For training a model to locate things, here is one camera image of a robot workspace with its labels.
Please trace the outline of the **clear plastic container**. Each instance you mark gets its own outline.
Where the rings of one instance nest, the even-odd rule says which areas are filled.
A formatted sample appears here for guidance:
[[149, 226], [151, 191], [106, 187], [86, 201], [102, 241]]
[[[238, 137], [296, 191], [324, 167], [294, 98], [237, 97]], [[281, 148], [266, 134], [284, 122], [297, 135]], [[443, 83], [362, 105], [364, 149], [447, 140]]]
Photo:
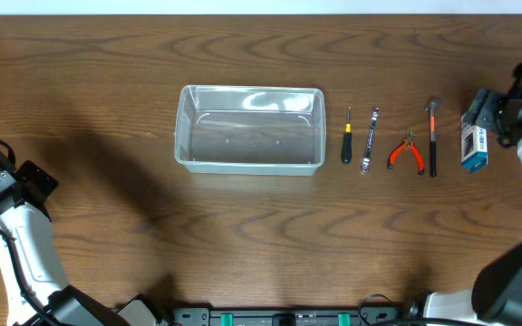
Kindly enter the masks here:
[[174, 157], [191, 173], [312, 176], [325, 151], [319, 89], [187, 85], [180, 92]]

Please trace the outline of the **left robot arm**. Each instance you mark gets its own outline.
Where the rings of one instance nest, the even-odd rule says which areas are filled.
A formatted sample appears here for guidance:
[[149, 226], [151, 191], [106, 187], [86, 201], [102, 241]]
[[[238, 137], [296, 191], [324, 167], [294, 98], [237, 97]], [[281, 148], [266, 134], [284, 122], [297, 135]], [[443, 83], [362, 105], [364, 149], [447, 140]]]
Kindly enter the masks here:
[[0, 140], [0, 271], [10, 325], [170, 325], [173, 320], [139, 294], [111, 309], [70, 284], [53, 245], [45, 207], [58, 182], [32, 161], [15, 164]]

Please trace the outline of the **small hammer black orange handle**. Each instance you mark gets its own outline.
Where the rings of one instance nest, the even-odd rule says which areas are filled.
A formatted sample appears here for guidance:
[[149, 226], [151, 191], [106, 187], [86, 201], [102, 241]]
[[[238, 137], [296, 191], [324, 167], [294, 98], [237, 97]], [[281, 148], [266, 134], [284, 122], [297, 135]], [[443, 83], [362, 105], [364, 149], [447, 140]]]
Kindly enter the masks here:
[[436, 109], [439, 107], [440, 101], [436, 98], [430, 99], [426, 104], [425, 110], [430, 117], [430, 175], [437, 176], [437, 141], [436, 141]]

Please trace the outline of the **blue white cardboard box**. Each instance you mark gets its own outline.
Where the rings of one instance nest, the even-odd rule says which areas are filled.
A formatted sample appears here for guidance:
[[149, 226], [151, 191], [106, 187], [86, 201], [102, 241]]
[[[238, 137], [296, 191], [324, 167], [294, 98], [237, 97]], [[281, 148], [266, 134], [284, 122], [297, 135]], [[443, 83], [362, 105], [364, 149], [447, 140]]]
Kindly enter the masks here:
[[460, 126], [461, 166], [475, 174], [488, 164], [487, 131], [464, 120]]

